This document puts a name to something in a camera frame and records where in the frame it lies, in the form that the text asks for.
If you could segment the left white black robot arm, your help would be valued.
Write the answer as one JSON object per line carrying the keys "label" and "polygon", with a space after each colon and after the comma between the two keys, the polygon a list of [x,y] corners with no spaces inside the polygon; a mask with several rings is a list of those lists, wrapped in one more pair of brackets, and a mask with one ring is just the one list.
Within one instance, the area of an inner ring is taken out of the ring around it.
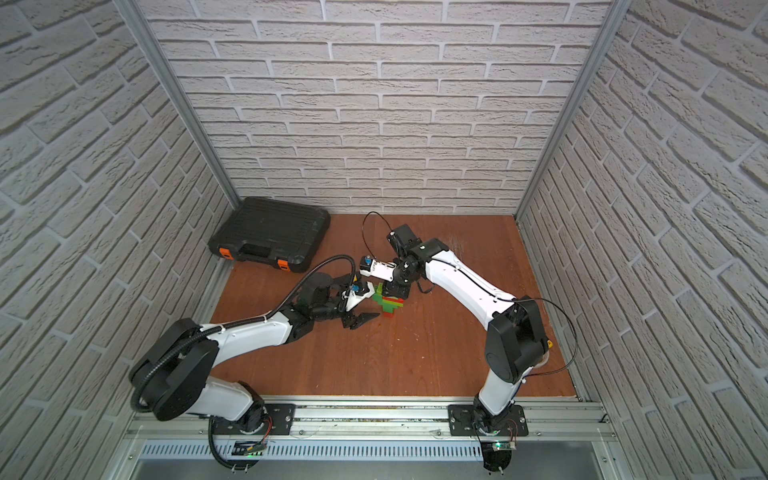
{"label": "left white black robot arm", "polygon": [[255,433],[266,421],[264,400],[242,381],[212,376],[213,368],[252,351],[295,342],[320,321],[340,319],[344,327],[357,329],[375,316],[355,314],[354,309],[374,294],[373,284],[358,275],[333,278],[314,273],[297,284],[285,303],[263,316],[203,325],[180,319],[130,371],[131,408],[159,421],[190,414],[229,421],[246,434]]}

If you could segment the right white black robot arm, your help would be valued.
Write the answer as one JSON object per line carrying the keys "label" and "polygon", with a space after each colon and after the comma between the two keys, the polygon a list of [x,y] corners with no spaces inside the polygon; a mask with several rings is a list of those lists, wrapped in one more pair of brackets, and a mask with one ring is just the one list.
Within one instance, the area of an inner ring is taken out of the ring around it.
{"label": "right white black robot arm", "polygon": [[368,255],[360,273],[382,281],[382,294],[406,299],[421,279],[444,289],[486,331],[485,383],[474,400],[474,415],[486,431],[508,415],[516,394],[532,371],[548,361],[551,342],[537,301],[507,293],[467,267],[442,241],[423,241],[407,225],[387,235],[396,253],[391,262]]}

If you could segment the dark green long lego brick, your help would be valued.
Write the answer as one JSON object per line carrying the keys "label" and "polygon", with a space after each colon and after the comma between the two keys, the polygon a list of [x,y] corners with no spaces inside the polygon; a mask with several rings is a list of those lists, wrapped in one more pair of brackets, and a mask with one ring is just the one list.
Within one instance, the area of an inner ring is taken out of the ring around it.
{"label": "dark green long lego brick", "polygon": [[398,298],[384,297],[384,304],[381,305],[383,312],[396,312],[404,305],[404,301]]}

